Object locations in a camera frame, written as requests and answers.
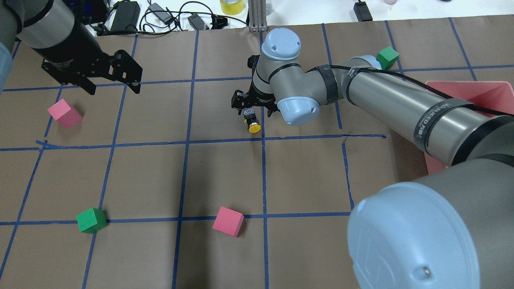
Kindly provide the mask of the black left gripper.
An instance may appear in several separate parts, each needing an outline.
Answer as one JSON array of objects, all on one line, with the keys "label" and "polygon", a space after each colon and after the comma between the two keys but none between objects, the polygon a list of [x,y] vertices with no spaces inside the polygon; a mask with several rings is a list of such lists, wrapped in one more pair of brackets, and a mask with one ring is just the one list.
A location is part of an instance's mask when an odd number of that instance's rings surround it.
[{"label": "black left gripper", "polygon": [[42,69],[60,84],[81,87],[89,95],[95,95],[97,86],[91,77],[102,77],[110,81],[127,84],[135,94],[140,94],[143,68],[124,50],[114,55],[103,54],[92,60],[52,63],[43,60]]}]

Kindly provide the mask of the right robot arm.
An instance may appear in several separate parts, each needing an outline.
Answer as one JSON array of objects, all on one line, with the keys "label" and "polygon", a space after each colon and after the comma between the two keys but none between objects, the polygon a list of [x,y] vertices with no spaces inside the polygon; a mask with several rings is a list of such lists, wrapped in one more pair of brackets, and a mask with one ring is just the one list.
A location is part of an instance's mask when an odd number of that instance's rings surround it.
[{"label": "right robot arm", "polygon": [[248,92],[231,107],[253,124],[254,106],[286,123],[314,120],[345,99],[447,168],[362,200],[347,227],[362,289],[512,289],[513,115],[453,98],[371,55],[303,72],[300,38],[272,29],[248,59]]}]

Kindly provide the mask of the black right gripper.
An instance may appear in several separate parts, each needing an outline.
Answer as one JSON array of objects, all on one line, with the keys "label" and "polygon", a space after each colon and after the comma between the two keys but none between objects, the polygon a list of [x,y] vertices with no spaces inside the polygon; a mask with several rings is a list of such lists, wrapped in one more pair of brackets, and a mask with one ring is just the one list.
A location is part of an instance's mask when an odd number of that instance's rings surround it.
[{"label": "black right gripper", "polygon": [[243,109],[246,108],[254,106],[265,107],[268,111],[267,116],[271,117],[272,113],[278,112],[276,101],[274,94],[261,92],[251,82],[248,92],[244,93],[242,90],[234,91],[231,98],[231,108],[236,109],[240,115]]}]

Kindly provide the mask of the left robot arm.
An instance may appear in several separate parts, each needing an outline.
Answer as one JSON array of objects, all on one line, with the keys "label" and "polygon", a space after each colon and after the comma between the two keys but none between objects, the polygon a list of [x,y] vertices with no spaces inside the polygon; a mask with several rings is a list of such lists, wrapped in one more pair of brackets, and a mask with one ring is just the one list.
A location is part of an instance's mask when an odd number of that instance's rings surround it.
[{"label": "left robot arm", "polygon": [[41,68],[62,85],[96,92],[92,77],[127,85],[140,93],[143,68],[124,50],[108,55],[62,0],[2,0],[1,88],[11,74],[16,39],[43,59]]}]

